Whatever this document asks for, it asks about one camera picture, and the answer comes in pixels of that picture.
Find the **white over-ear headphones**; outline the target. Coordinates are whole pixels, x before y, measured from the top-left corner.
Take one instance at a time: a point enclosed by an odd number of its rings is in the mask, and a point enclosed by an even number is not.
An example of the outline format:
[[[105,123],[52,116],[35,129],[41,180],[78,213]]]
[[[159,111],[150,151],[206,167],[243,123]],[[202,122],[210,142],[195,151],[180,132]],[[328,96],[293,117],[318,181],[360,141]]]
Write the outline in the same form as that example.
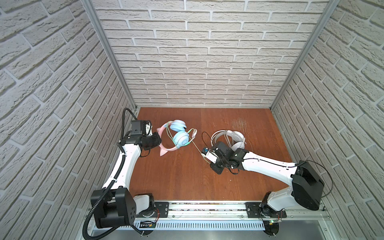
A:
[[[233,150],[244,149],[246,145],[246,138],[238,131],[220,130],[211,136],[211,146],[213,147],[220,137],[224,137],[227,145]]]

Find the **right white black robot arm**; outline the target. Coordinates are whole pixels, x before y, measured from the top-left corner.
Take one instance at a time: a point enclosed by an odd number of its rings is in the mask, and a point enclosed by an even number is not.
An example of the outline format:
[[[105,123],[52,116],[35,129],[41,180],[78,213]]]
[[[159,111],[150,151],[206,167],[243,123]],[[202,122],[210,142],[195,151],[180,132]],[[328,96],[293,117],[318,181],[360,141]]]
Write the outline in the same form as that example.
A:
[[[256,172],[287,185],[277,192],[265,194],[259,209],[270,216],[285,208],[301,206],[317,211],[320,208],[325,183],[306,161],[298,164],[281,162],[239,148],[232,150],[223,142],[202,150],[202,156],[211,163],[211,169],[220,175],[224,169]]]

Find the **pink blue cat-ear headphones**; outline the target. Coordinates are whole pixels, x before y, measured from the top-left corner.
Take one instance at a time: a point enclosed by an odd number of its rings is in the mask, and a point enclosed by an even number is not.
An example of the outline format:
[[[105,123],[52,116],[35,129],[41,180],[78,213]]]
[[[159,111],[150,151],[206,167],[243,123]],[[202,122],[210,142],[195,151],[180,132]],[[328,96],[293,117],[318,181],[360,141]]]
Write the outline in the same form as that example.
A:
[[[187,126],[186,126],[186,123],[184,121],[181,121],[181,120],[169,121],[169,122],[165,123],[164,125],[162,125],[160,128],[157,128],[157,133],[159,134],[160,137],[162,136],[163,132],[166,129],[171,129],[171,130],[176,132],[176,134],[172,137],[172,140],[173,140],[173,143],[175,146],[173,148],[167,149],[161,143],[159,145],[160,156],[163,156],[168,152],[174,152],[174,151],[178,150],[179,148],[187,146],[188,144],[190,144],[190,142],[191,142],[190,135],[187,132]]]

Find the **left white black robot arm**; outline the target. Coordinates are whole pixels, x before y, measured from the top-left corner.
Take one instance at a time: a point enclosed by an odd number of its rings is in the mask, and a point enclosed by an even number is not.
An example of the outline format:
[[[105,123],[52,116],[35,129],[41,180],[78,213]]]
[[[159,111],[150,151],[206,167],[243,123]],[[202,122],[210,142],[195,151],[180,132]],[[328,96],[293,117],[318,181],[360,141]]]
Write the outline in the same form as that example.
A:
[[[132,196],[129,186],[142,151],[150,151],[160,143],[159,134],[152,133],[151,121],[132,121],[132,129],[117,143],[120,154],[110,177],[101,190],[91,195],[91,216],[97,228],[131,226],[139,214],[158,215],[153,194]]]

